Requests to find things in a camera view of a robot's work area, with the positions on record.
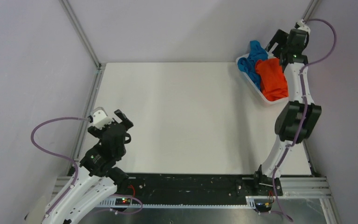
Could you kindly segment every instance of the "plastic bin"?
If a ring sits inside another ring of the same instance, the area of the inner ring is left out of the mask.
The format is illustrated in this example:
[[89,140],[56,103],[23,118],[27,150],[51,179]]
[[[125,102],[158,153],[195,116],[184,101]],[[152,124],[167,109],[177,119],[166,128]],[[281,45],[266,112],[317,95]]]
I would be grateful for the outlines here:
[[[235,60],[235,63],[237,64],[237,66],[238,66],[238,61],[239,61],[240,58],[242,58],[242,57],[247,58],[248,56],[249,56],[249,54],[245,54],[245,55],[242,55],[242,56],[238,57]],[[268,59],[270,59],[270,58],[275,58],[275,57],[274,57],[274,55],[268,53]],[[274,104],[278,104],[278,103],[281,103],[281,102],[287,102],[288,101],[288,97],[281,98],[281,99],[278,99],[278,100],[275,100],[275,101],[267,100],[265,98],[265,96],[262,94],[262,92],[256,87],[256,85],[253,83],[253,81],[249,78],[249,76],[243,71],[240,71],[240,72],[246,78],[247,83],[252,86],[251,89],[253,89],[253,92],[256,92],[255,94],[260,96],[260,98],[262,99],[261,101],[265,106],[270,106],[270,105],[274,105]]]

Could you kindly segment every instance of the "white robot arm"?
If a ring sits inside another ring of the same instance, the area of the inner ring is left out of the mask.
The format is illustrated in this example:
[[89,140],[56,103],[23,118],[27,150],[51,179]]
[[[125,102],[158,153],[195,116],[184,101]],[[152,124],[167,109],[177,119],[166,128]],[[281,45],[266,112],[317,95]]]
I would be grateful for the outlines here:
[[309,137],[322,112],[311,97],[306,67],[308,59],[302,55],[309,33],[310,28],[300,20],[289,34],[278,30],[266,48],[270,51],[274,44],[278,44],[272,53],[280,59],[288,83],[289,102],[276,120],[276,140],[271,152],[255,173],[256,181],[264,186],[272,186],[275,169],[275,178],[281,176],[282,163],[291,151],[289,148]]
[[91,114],[92,125],[88,132],[100,141],[80,161],[77,177],[73,175],[47,205],[42,224],[78,223],[98,203],[116,193],[117,186],[128,178],[126,173],[113,166],[125,154],[124,144],[131,141],[127,130],[133,127],[133,123],[119,110],[115,114],[121,123],[108,117],[101,107]]

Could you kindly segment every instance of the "orange towel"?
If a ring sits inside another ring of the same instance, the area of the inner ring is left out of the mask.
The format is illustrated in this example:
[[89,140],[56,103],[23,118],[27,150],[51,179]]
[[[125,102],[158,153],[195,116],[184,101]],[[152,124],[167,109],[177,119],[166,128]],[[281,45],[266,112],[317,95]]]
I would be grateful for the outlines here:
[[279,58],[258,60],[256,73],[262,78],[260,87],[267,100],[275,101],[289,96],[288,83],[282,72],[282,67],[279,65]]

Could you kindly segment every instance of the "blue towel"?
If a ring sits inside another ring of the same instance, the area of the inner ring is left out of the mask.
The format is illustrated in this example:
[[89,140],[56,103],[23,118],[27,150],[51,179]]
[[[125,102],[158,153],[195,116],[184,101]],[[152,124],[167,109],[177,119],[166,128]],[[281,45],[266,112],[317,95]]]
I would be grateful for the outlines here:
[[250,42],[250,54],[248,58],[240,58],[238,60],[238,68],[240,71],[246,72],[249,78],[253,81],[257,88],[260,90],[261,77],[256,73],[256,62],[258,60],[267,60],[268,54],[258,41]]

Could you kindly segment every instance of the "white table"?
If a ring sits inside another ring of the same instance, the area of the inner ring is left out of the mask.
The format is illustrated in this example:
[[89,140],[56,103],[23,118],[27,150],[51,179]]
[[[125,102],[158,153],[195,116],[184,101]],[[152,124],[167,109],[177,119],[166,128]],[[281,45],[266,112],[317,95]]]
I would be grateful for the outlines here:
[[[96,98],[109,116],[134,123],[117,165],[124,172],[252,174],[275,141],[286,103],[265,107],[235,63],[108,63]],[[97,143],[86,135],[80,153]],[[284,175],[310,175],[302,144]]]

